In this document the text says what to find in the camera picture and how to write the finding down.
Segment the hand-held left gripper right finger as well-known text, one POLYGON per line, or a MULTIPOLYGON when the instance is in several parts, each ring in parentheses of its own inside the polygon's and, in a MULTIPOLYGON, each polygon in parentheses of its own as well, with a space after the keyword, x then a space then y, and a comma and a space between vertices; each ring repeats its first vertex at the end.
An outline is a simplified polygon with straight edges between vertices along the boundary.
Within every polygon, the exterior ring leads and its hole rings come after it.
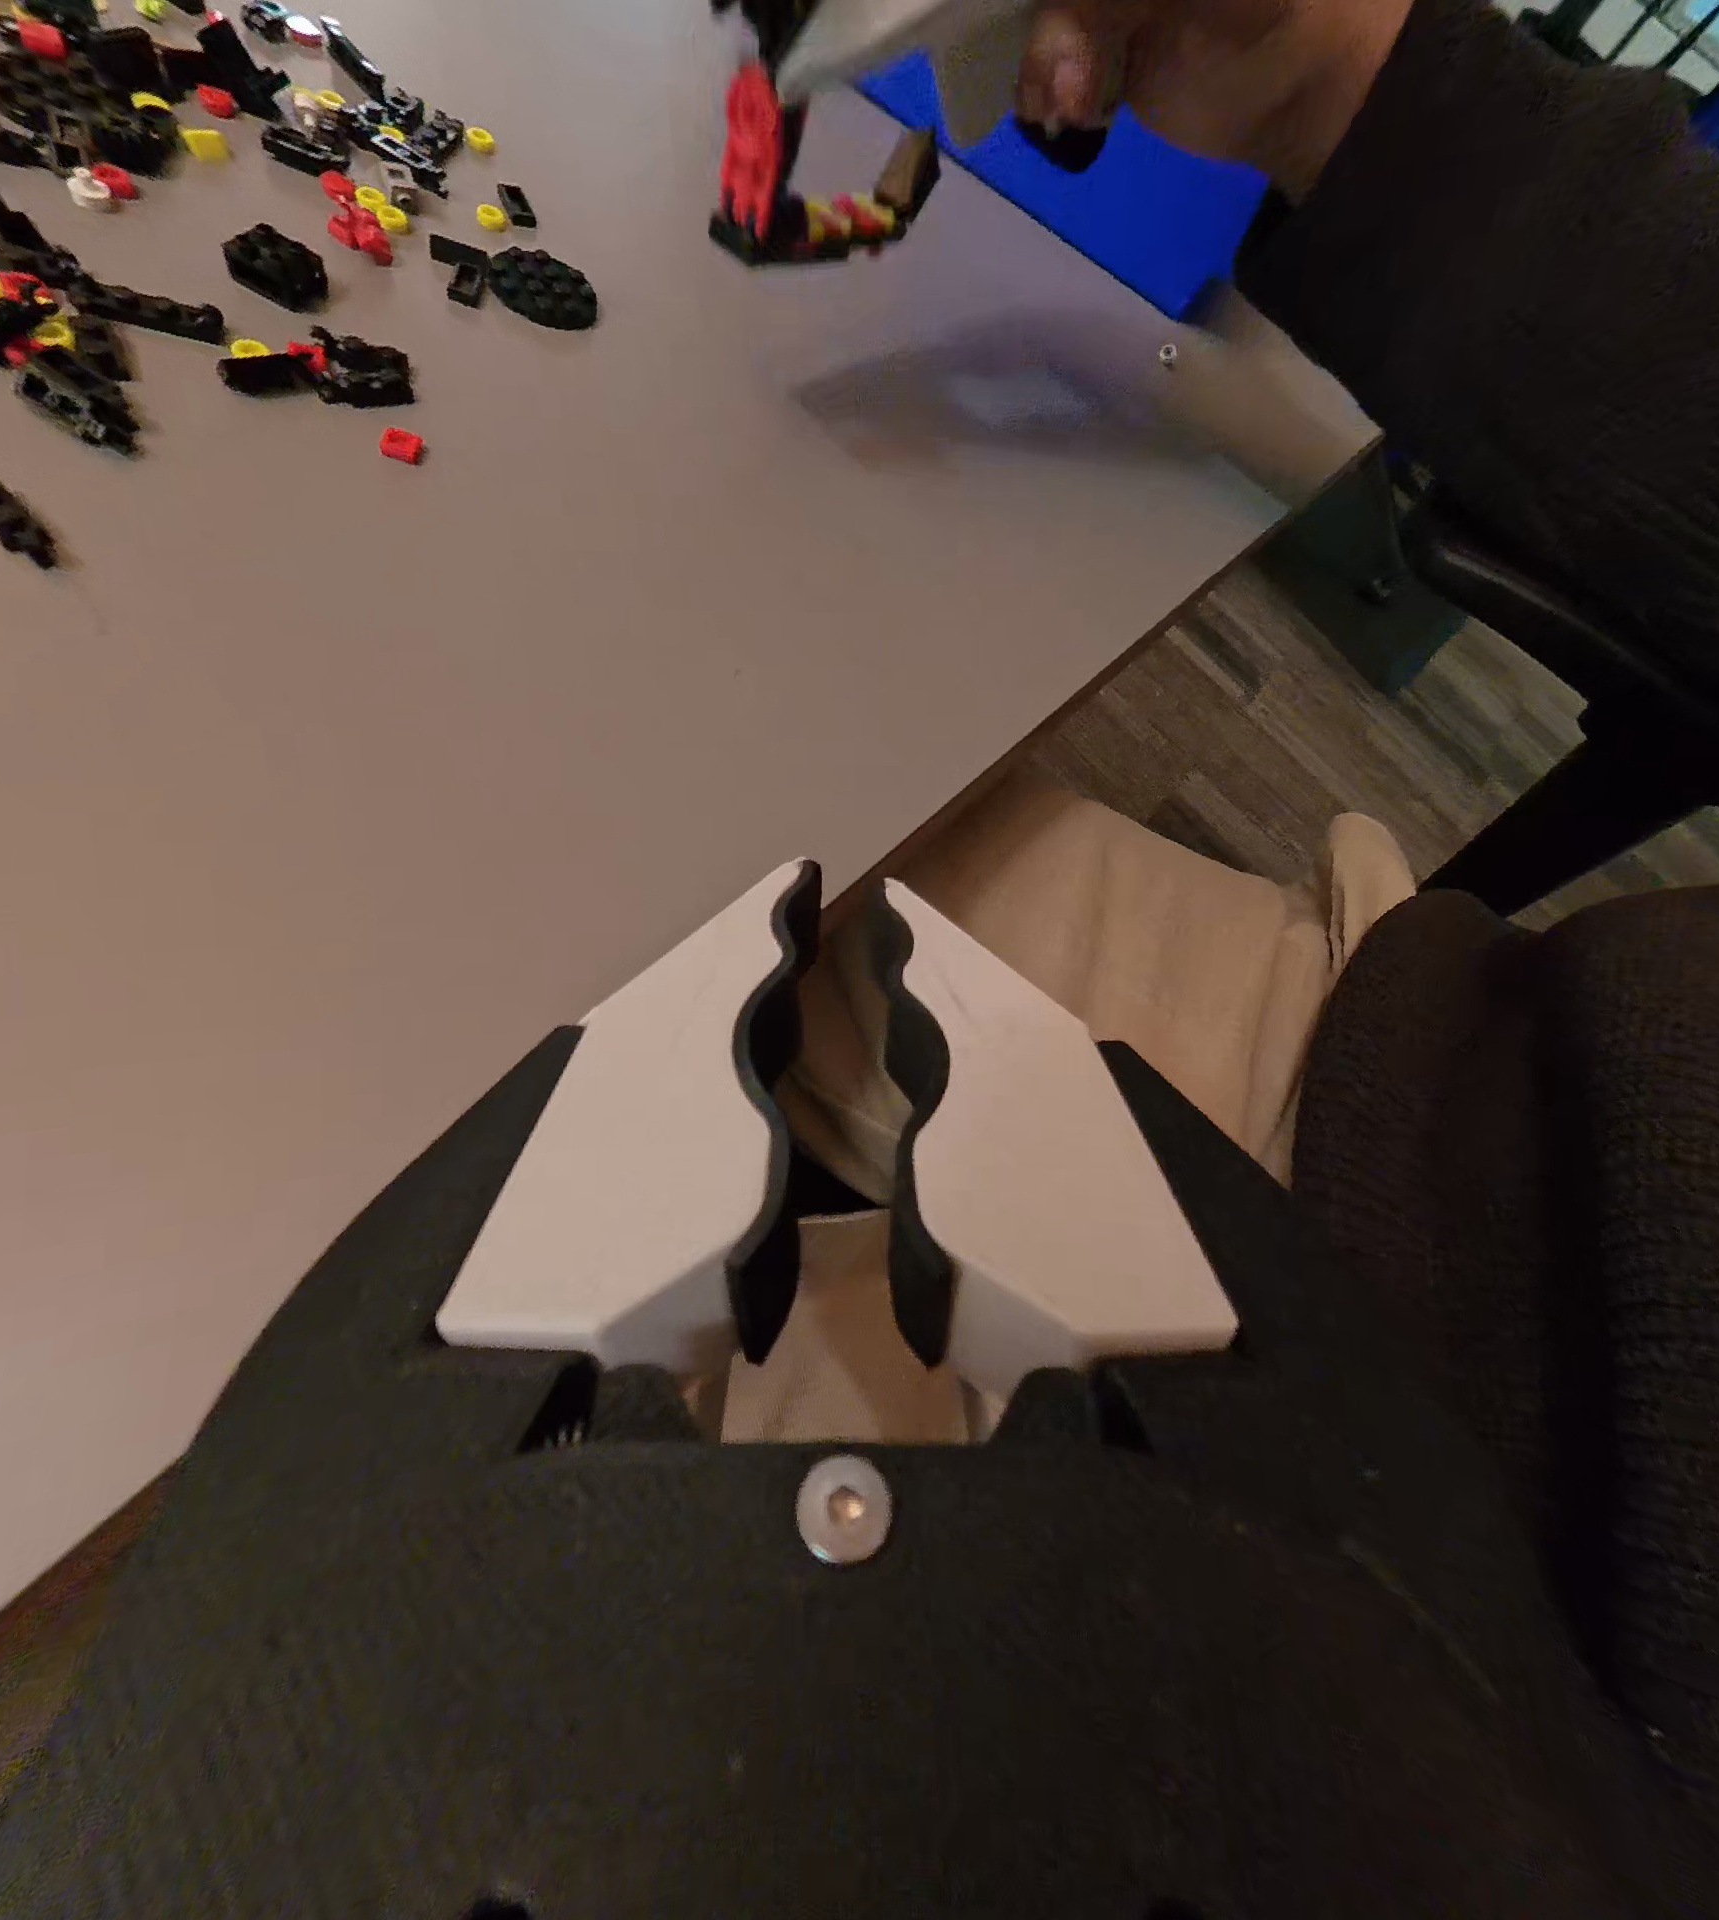
POLYGON ((895 879, 879 990, 916 1359, 1008 1401, 1039 1370, 1229 1350, 1236 1310, 1085 1022, 895 879))

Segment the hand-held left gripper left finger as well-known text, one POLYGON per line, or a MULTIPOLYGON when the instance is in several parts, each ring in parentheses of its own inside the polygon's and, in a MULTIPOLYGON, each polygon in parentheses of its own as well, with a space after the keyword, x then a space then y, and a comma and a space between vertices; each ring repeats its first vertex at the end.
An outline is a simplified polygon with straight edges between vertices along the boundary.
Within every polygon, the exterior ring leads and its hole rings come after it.
POLYGON ((563 1068, 439 1310, 453 1348, 604 1368, 761 1361, 799 1292, 777 1099, 819 955, 802 856, 563 1034, 563 1068))

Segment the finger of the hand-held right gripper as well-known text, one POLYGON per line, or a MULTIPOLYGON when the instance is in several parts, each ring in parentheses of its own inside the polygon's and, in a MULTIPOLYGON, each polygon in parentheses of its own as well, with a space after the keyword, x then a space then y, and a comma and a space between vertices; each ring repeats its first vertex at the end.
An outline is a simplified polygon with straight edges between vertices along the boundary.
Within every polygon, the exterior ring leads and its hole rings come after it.
POLYGON ((944 97, 1013 97, 1034 2, 816 2, 777 62, 778 97, 810 97, 921 53, 944 97))

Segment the red yellow black lego snake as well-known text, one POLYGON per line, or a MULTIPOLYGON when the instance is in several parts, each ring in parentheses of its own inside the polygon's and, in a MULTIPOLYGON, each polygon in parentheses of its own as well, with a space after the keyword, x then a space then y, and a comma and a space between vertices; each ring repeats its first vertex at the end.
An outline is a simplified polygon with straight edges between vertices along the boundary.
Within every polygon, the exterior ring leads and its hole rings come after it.
POLYGON ((784 106, 778 67, 806 29, 831 23, 831 2, 711 2, 711 15, 745 18, 753 53, 727 94, 720 198, 710 219, 715 247, 749 268, 842 262, 879 254, 918 221, 944 175, 934 129, 902 131, 866 196, 813 201, 792 191, 806 106, 784 106))

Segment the pile of lego pieces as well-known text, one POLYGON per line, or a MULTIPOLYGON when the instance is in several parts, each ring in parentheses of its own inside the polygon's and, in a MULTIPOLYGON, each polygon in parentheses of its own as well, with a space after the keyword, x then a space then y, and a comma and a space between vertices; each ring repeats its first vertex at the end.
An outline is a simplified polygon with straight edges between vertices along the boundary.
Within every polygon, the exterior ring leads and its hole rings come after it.
MULTIPOLYGON (((220 120, 245 120, 273 171, 311 178, 337 249, 378 268, 449 191, 459 154, 492 154, 485 129, 396 88, 341 23, 245 2, 235 23, 205 2, 191 43, 110 29, 95 2, 0 11, 0 168, 36 171, 78 213, 141 205, 180 161, 223 161, 220 120)), ((0 379, 29 415, 104 459, 142 456, 125 336, 205 350, 237 397, 318 397, 393 415, 415 401, 406 350, 314 326, 251 341, 215 301, 187 301, 92 274, 72 247, 0 198, 0 379)))

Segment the person's right forearm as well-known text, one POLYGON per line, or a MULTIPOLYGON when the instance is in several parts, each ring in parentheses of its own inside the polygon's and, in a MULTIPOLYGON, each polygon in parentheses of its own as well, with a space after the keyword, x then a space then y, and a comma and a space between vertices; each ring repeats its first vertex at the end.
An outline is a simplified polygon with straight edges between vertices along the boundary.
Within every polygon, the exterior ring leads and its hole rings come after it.
POLYGON ((1660 79, 1416 2, 1234 283, 1495 549, 1719 692, 1719 156, 1660 79))

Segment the black round lego plate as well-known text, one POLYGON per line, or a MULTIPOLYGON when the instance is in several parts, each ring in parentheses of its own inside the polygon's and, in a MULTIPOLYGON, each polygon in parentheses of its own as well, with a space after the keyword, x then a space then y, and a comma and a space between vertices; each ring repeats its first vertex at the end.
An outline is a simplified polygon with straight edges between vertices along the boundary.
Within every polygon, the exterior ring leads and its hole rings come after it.
POLYGON ((517 318, 555 332, 583 332, 600 322, 595 286, 575 265, 534 249, 488 258, 488 291, 517 318))

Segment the black square lego brick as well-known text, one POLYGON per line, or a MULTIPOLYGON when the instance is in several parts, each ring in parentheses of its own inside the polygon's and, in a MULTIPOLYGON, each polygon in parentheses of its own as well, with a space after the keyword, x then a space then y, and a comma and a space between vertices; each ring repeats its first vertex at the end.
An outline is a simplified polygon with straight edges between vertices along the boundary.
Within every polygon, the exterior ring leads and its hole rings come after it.
POLYGON ((322 254, 270 224, 255 224, 223 241, 223 262, 237 286, 290 314, 314 314, 330 301, 322 254))

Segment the person's right hand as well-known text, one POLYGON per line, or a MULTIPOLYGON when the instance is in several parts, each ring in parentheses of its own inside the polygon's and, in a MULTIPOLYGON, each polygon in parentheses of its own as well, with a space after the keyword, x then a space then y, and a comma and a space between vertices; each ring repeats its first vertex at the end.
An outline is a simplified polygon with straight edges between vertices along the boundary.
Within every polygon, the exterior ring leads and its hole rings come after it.
POLYGON ((1126 110, 1303 201, 1407 18, 1409 2, 1052 2, 1031 29, 1015 117, 1063 131, 1126 110))

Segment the blue plastic bin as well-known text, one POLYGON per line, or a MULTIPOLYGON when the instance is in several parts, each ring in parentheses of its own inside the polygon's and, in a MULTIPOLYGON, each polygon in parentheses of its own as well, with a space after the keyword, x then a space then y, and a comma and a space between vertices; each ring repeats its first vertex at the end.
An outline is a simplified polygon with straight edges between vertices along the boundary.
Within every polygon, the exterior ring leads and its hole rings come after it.
POLYGON ((1177 152, 1128 115, 1085 171, 1059 168, 1011 115, 960 145, 923 53, 877 71, 858 92, 907 129, 941 129, 947 159, 1177 323, 1202 322, 1211 295, 1230 286, 1268 194, 1257 171, 1177 152))

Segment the person's dark knit sweater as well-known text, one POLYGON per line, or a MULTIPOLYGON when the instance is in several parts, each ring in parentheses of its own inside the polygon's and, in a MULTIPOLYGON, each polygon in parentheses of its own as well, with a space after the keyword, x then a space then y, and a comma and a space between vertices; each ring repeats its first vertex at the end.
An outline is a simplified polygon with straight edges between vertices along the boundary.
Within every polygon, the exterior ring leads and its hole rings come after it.
POLYGON ((1719 884, 1543 933, 1392 908, 1310 1043, 1292 1187, 1495 1456, 1719 1918, 1719 884))

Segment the black table leg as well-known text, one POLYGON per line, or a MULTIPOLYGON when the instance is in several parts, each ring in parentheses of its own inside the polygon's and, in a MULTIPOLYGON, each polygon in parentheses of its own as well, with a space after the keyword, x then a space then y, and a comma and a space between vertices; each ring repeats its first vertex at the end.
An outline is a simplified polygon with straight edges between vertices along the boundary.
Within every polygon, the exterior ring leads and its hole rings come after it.
POLYGON ((1257 569, 1384 696, 1407 692, 1467 622, 1409 566, 1405 478, 1401 460, 1375 446, 1294 512, 1257 558, 1257 569))

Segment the black office chair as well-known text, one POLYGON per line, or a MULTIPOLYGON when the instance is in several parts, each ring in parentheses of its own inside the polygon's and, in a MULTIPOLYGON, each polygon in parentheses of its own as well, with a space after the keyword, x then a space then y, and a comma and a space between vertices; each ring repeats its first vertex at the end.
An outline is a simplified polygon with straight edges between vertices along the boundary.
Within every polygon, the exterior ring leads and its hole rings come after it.
POLYGON ((1427 590, 1582 699, 1576 749, 1423 890, 1456 890, 1511 919, 1719 810, 1719 692, 1502 549, 1435 480, 1401 521, 1401 554, 1427 590))

